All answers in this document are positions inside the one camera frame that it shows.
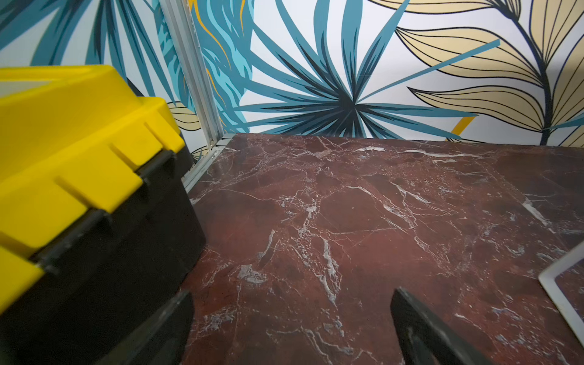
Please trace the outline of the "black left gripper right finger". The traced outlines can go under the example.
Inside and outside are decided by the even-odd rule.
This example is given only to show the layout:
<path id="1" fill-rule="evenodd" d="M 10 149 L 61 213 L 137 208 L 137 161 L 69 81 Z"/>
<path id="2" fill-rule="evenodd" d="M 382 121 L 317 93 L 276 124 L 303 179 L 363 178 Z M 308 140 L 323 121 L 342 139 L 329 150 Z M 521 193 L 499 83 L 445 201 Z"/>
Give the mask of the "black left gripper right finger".
<path id="1" fill-rule="evenodd" d="M 390 310 L 406 364 L 491 363 L 406 289 L 394 290 Z"/>

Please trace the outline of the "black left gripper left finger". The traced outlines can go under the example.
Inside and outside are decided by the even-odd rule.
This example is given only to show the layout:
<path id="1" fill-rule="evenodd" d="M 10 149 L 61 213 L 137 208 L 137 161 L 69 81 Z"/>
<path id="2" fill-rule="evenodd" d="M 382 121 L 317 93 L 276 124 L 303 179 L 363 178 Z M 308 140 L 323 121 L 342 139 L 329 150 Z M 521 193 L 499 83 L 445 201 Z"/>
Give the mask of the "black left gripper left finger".
<path id="1" fill-rule="evenodd" d="M 102 357 L 99 364 L 178 364 L 193 324 L 193 296 L 177 293 Z"/>

